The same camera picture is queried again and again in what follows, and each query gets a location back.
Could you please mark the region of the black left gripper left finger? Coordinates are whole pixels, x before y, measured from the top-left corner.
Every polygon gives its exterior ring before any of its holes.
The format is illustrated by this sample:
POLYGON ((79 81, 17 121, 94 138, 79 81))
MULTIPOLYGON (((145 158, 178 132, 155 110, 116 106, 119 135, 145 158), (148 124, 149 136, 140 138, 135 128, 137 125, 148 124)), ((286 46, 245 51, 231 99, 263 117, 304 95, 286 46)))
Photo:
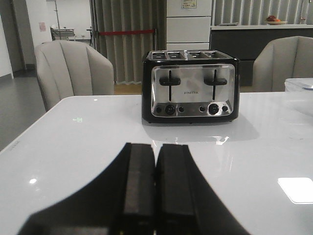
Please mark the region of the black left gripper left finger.
POLYGON ((32 214, 21 235, 152 235, 155 158, 126 143, 112 163, 66 199, 32 214))

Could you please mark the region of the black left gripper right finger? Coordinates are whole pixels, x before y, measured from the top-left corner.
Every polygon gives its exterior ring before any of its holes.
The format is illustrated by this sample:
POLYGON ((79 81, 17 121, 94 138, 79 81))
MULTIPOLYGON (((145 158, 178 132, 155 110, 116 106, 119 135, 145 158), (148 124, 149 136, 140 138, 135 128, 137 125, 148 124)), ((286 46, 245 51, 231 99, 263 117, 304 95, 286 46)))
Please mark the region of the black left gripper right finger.
POLYGON ((164 144, 156 165, 158 235, 246 235, 205 180, 187 145, 164 144))

